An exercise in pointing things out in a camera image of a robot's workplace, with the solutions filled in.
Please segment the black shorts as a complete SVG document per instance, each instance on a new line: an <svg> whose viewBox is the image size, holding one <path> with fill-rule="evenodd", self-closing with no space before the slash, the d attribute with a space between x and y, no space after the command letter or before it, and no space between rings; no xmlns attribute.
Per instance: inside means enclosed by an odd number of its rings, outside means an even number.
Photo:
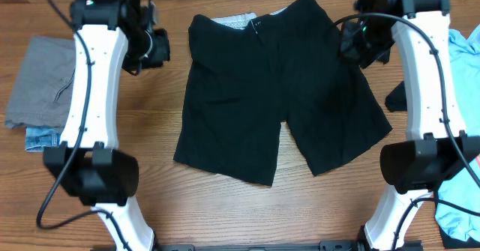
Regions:
<svg viewBox="0 0 480 251"><path fill-rule="evenodd" d="M316 0L233 28L196 15L174 161L270 186L281 125L314 175L343 166L391 131L340 32Z"/></svg>

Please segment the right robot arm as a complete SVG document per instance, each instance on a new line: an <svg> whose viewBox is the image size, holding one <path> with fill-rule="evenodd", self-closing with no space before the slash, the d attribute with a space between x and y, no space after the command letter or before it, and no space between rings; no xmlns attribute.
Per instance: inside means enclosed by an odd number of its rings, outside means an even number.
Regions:
<svg viewBox="0 0 480 251"><path fill-rule="evenodd" d="M455 96L449 58L449 0L357 0L355 13L337 21L340 55L361 68L387 63L396 46L403 67L406 141L380 153L385 190L354 241L322 241L321 250L420 250L405 234L443 181L479 154Z"/></svg>

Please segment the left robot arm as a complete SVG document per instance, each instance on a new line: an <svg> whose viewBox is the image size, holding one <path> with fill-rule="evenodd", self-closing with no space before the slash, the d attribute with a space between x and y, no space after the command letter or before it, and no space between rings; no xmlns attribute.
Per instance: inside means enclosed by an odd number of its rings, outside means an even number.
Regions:
<svg viewBox="0 0 480 251"><path fill-rule="evenodd" d="M55 188L100 217L115 250L159 250L135 196L137 159L119 150L116 117L121 73L169 61L167 32L141 0L74 0L64 21L75 41L73 91L60 144L45 149L43 164Z"/></svg>

